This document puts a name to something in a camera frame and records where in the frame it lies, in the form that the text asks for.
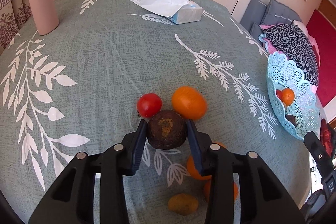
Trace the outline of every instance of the clothing pile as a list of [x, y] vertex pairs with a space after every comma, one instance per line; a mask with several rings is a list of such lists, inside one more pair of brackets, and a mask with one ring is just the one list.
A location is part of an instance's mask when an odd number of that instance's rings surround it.
[[278, 51], [284, 53], [288, 60], [293, 60], [302, 69], [305, 80], [312, 85], [315, 93], [319, 85], [319, 49], [315, 39], [308, 34], [302, 22], [292, 24], [260, 25], [263, 33], [259, 40], [269, 54]]

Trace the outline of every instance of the blue plastic basket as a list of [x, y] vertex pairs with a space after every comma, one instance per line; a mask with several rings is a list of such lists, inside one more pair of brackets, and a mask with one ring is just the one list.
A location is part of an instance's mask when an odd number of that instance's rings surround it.
[[[268, 58], [267, 90], [273, 111], [281, 125], [295, 138], [303, 141], [307, 132], [319, 135], [320, 110], [315, 107], [316, 96], [311, 85], [303, 78], [303, 71], [296, 67], [293, 60], [287, 60], [285, 54], [275, 52]], [[281, 100], [276, 96], [276, 89], [290, 88], [295, 93], [293, 104], [285, 111]], [[285, 118], [285, 114], [296, 116], [297, 127]]]

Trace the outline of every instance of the orange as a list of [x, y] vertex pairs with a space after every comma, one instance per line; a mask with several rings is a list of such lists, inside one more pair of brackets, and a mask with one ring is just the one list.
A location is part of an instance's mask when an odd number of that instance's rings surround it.
[[290, 88], [285, 88], [282, 90], [282, 98], [281, 101], [286, 104], [286, 106], [290, 106], [293, 104], [295, 98], [294, 91]]
[[171, 104], [186, 119], [200, 119], [207, 111], [203, 96], [190, 86], [179, 87], [171, 97]]
[[[216, 144], [219, 144], [220, 146], [225, 147], [224, 144], [220, 143], [220, 142], [214, 142]], [[199, 174], [199, 172], [197, 171], [195, 164], [194, 164], [194, 159], [192, 157], [192, 155], [189, 156], [188, 161], [187, 161], [187, 170], [189, 172], [189, 174], [191, 175], [192, 178], [194, 179], [198, 179], [198, 180], [209, 180], [211, 179], [211, 176], [201, 176]]]
[[[207, 202], [209, 202], [210, 197], [210, 188], [211, 188], [211, 180], [207, 181], [203, 187], [203, 194]], [[236, 183], [233, 182], [233, 193], [234, 193], [234, 200], [238, 197], [238, 186]]]

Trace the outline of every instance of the pink thermos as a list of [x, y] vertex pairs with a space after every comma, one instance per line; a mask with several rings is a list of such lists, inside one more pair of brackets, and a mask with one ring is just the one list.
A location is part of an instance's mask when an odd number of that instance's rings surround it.
[[50, 33], [58, 26], [59, 20], [54, 0], [29, 0], [29, 3], [40, 35]]

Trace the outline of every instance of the red tomato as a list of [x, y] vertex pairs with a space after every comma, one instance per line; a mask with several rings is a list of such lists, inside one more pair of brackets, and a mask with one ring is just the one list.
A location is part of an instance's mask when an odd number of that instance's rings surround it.
[[276, 94], [277, 94], [277, 97], [282, 100], [282, 91], [281, 90], [275, 90], [276, 91]]
[[160, 111], [162, 107], [161, 98], [155, 93], [142, 95], [136, 104], [136, 108], [144, 118], [150, 118]]

